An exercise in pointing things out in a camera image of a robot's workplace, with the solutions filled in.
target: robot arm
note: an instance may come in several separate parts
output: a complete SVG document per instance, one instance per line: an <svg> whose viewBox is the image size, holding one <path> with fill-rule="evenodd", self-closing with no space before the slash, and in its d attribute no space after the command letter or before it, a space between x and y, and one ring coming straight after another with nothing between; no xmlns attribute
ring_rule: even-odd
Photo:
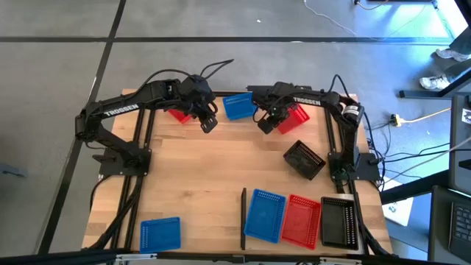
<svg viewBox="0 0 471 265"><path fill-rule="evenodd" d="M209 66L220 65L206 77L190 75L183 71L167 69L154 73L134 93L120 95L100 102L90 102L75 118L75 137L90 143L96 141L107 148L103 155L94 155L102 164L103 175L145 175L149 168L150 153L139 148L134 142L126 142L102 126L102 120L137 109L168 110L175 109L198 118L204 133L209 133L216 125L217 106L213 103L216 96L209 87L207 78L221 67L231 63L227 60ZM154 75L164 71L176 71L187 75L180 82L167 79L148 82Z"/></svg>
<svg viewBox="0 0 471 265"><path fill-rule="evenodd" d="M270 133L289 116L288 109L296 104L323 107L329 110L339 125L344 146L338 160L339 167L346 172L354 172L358 165L359 155L356 147L358 126L364 108L350 97L341 96L336 92L312 91L308 86L294 86L277 82L274 86L249 86L253 103L266 113L256 121L258 127L266 134Z"/></svg>

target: gray floor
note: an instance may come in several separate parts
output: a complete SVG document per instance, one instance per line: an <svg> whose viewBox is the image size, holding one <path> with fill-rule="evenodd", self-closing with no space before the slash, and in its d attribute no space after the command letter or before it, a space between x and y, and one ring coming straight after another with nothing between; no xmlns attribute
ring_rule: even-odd
<svg viewBox="0 0 471 265"><path fill-rule="evenodd" d="M362 37L389 36L417 14L417 19L392 37L447 37L431 5L422 10L421 4L387 4L365 11L345 0L308 0L308 6ZM0 36L107 36L117 7L117 0L47 0L40 4L2 0ZM315 16L302 0L129 0L118 36L352 35ZM35 251L74 136L74 117L86 102L104 46L0 43L0 161L29 172L25 178L0 176L0 256ZM431 56L436 48L365 43L115 43L98 99L116 96L122 88L135 88L161 68L198 72L208 63L235 58L211 77L212 89L243 90L247 85L271 85L278 80L321 89L329 86L334 74L340 74L349 91L358 94L366 106L373 124L391 113L413 119L450 106L447 101L397 98L399 90L420 89L420 77L439 74L453 63ZM448 142L449 115L392 128L390 153L417 152ZM381 131L375 132L375 140L380 149L386 148ZM99 168L91 154L82 149L52 244L54 252L81 246L88 198ZM417 161L388 168L401 170ZM437 172L447 167L447 159L435 165L409 173L425 176Z"/></svg>

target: red tray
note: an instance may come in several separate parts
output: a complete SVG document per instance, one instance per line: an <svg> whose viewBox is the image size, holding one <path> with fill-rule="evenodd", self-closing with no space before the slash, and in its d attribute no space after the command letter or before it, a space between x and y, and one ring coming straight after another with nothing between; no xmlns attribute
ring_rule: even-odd
<svg viewBox="0 0 471 265"><path fill-rule="evenodd" d="M186 115L183 114L183 112L179 111L179 110L169 110L169 113L175 117L177 120L179 120L182 124L186 123L187 121L189 121L191 119L191 116L190 115Z"/></svg>
<svg viewBox="0 0 471 265"><path fill-rule="evenodd" d="M289 117L278 125L278 130L281 134L285 134L309 120L308 114L302 109L302 107L300 105L296 106L297 107L290 107L288 109Z"/></svg>
<svg viewBox="0 0 471 265"><path fill-rule="evenodd" d="M316 249L321 220L321 204L289 195L281 239L310 250Z"/></svg>

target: black tray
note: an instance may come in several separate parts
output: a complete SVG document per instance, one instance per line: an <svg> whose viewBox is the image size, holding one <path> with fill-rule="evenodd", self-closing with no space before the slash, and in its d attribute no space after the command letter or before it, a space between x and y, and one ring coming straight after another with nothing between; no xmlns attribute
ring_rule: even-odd
<svg viewBox="0 0 471 265"><path fill-rule="evenodd" d="M308 180L312 180L325 165L325 161L300 140L283 157L291 167Z"/></svg>
<svg viewBox="0 0 471 265"><path fill-rule="evenodd" d="M352 200L322 197L322 245L358 250L355 204Z"/></svg>

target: sneaker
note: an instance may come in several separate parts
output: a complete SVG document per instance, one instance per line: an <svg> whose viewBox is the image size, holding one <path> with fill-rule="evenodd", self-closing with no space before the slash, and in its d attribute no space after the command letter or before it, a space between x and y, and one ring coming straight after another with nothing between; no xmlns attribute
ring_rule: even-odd
<svg viewBox="0 0 471 265"><path fill-rule="evenodd" d="M461 54L459 52L455 52L452 49L437 49L435 50L436 55L438 55L440 58L443 59L450 59L453 58L459 62L462 62L464 60L467 60L470 56L466 54Z"/></svg>
<svg viewBox="0 0 471 265"><path fill-rule="evenodd" d="M445 75L438 77L423 77L419 80L419 82L420 85L425 89L443 89L450 84Z"/></svg>

